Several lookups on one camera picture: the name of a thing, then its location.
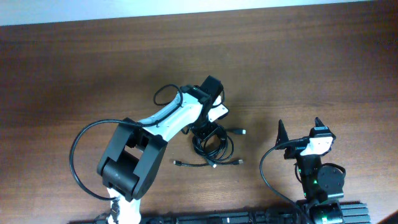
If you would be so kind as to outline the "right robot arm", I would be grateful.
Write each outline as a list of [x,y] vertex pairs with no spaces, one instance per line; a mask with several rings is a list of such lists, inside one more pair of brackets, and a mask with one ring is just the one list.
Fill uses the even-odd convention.
[[315,223],[311,217],[313,207],[333,203],[344,196],[345,168],[322,163],[322,157],[331,151],[335,139],[318,117],[309,134],[298,139],[289,139],[283,121],[278,122],[276,149],[284,151],[284,159],[296,160],[295,175],[305,194],[305,200],[295,204],[302,223]]

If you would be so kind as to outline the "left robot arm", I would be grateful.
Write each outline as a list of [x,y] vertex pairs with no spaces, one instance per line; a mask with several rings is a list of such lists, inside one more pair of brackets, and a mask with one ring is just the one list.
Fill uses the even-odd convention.
[[215,120],[227,113],[220,83],[181,86],[174,100],[156,114],[119,122],[97,166],[111,196],[107,223],[139,223],[141,198],[153,184],[168,142],[188,128],[198,143],[218,130]]

